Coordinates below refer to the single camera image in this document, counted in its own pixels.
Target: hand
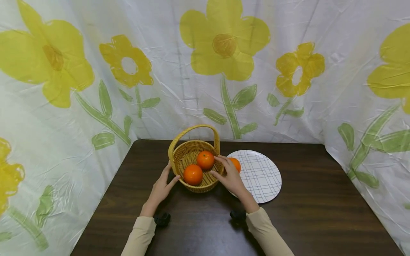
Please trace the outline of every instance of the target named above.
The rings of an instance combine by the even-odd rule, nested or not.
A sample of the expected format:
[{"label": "hand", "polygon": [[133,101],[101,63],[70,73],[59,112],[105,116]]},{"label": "hand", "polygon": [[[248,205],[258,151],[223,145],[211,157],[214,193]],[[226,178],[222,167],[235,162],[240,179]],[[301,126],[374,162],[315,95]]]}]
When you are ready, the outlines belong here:
[{"label": "hand", "polygon": [[253,213],[259,210],[259,205],[253,198],[252,194],[245,188],[241,176],[233,165],[232,161],[225,156],[215,156],[215,160],[221,162],[226,170],[226,177],[222,177],[219,173],[211,171],[211,174],[217,178],[222,185],[232,192],[244,205],[247,213]]},{"label": "hand", "polygon": [[226,170],[226,177],[222,177],[219,173],[215,171],[211,171],[211,174],[217,178],[222,185],[225,186],[230,192],[234,195],[238,196],[238,194],[247,191],[245,188],[244,183],[242,182],[241,176],[239,175],[238,171],[236,170],[235,166],[233,165],[232,161],[225,156],[215,156],[215,160],[221,162]]},{"label": "hand", "polygon": [[166,184],[170,169],[171,163],[170,161],[168,161],[168,165],[165,166],[161,176],[159,177],[157,182],[154,183],[153,189],[151,190],[151,194],[147,202],[142,206],[140,216],[153,217],[158,205],[168,196],[172,187],[180,179],[181,176],[177,175],[171,180],[169,184]]}]

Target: wrinkled fabric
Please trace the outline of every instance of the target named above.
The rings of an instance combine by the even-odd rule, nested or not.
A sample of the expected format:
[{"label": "wrinkled fabric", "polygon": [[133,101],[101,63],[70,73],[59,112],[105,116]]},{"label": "wrinkled fabric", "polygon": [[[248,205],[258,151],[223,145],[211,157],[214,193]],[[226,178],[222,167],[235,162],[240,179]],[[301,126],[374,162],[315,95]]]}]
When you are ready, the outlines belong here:
[{"label": "wrinkled fabric", "polygon": [[409,9],[2,2],[0,254],[69,255],[133,141],[202,123],[221,140],[324,144],[408,254]]}]

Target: fabric backdrop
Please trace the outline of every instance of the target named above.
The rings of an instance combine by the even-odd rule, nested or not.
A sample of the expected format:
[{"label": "fabric backdrop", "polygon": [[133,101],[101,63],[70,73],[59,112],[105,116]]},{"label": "fabric backdrop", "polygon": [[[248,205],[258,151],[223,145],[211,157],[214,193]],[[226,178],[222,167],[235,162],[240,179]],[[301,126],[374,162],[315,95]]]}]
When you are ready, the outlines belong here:
[{"label": "fabric backdrop", "polygon": [[69,255],[132,142],[201,123],[324,144],[410,255],[409,8],[2,1],[0,255]]}]

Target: long sleeve shirt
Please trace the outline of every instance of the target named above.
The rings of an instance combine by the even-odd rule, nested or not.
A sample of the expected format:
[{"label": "long sleeve shirt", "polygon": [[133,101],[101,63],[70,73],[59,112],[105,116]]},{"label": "long sleeve shirt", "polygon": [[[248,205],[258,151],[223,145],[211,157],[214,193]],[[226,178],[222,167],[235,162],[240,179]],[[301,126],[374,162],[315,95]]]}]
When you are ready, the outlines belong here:
[{"label": "long sleeve shirt", "polygon": [[[294,256],[263,208],[247,214],[246,223],[266,256]],[[138,217],[121,256],[144,256],[154,237],[155,227],[154,218]]]}]

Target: black object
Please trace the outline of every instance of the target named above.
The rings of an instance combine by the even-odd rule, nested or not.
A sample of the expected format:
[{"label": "black object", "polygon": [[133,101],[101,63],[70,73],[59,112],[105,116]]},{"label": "black object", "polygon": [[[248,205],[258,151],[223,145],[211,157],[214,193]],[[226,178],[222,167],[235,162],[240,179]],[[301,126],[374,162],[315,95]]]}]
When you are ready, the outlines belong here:
[{"label": "black object", "polygon": [[241,211],[231,211],[229,214],[232,218],[232,220],[236,223],[241,223],[246,221],[246,211],[241,210]]},{"label": "black object", "polygon": [[161,217],[158,215],[154,216],[154,221],[157,226],[166,227],[168,226],[169,221],[171,220],[171,214],[163,213]]}]

